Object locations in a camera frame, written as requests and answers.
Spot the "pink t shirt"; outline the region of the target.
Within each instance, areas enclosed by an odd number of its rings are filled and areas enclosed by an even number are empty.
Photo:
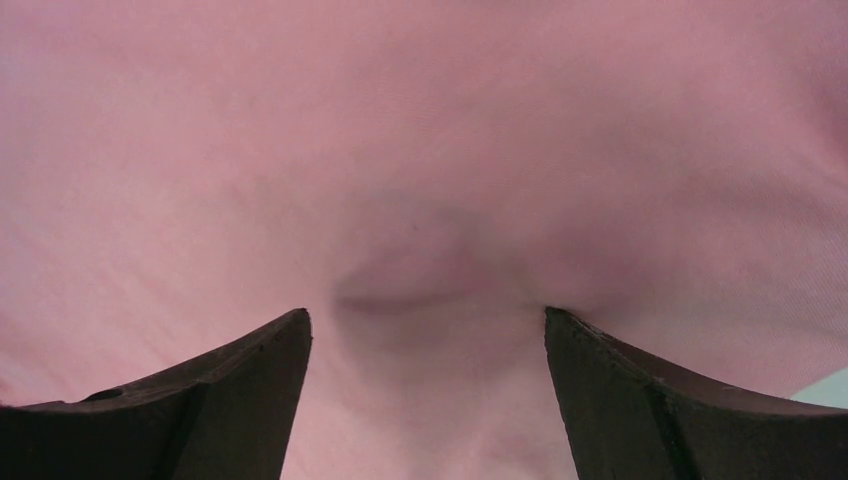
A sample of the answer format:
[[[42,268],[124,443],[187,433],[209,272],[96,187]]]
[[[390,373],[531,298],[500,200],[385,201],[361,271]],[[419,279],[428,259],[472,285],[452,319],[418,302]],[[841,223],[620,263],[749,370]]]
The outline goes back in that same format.
[[[570,479],[547,306],[847,367],[843,1],[5,1],[1,399],[313,318],[288,479]]]

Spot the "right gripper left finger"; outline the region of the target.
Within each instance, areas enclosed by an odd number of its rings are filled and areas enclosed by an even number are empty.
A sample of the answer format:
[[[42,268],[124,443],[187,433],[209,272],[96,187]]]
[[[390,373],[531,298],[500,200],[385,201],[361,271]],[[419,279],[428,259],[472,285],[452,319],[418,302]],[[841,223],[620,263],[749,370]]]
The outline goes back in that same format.
[[[82,401],[1,410],[5,479],[267,479],[282,472],[312,345],[292,310]]]

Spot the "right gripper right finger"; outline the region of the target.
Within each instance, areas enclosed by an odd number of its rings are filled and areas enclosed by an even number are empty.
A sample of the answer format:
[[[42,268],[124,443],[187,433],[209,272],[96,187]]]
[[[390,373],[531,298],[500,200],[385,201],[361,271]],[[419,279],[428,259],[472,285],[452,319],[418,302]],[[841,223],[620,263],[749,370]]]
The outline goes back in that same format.
[[[847,413],[732,386],[547,308],[544,342],[582,480],[847,475]]]

